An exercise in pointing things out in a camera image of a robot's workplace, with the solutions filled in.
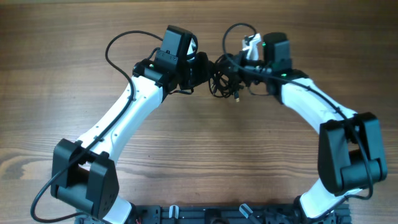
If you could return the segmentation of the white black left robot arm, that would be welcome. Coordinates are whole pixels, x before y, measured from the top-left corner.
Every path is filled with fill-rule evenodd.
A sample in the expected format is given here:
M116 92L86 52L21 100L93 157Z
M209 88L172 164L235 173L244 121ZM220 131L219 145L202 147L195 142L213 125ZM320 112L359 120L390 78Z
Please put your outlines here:
M76 223L135 223L136 209L119 196L116 164L142 122L168 95L190 95L206 82L209 61L190 31L168 26L161 46L135 64L128 85L108 112L53 152L51 195L76 209Z

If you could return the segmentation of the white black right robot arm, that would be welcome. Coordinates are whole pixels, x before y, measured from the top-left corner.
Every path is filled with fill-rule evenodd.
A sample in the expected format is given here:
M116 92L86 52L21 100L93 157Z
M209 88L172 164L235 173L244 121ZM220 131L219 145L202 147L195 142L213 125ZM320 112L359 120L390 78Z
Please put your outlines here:
M379 120L357 113L321 91L293 68L290 42L282 32L255 33L233 59L246 85L264 82L269 95L298 113L318 134L318 180L298 199L303 219L324 219L351 198L367 200L387 177Z

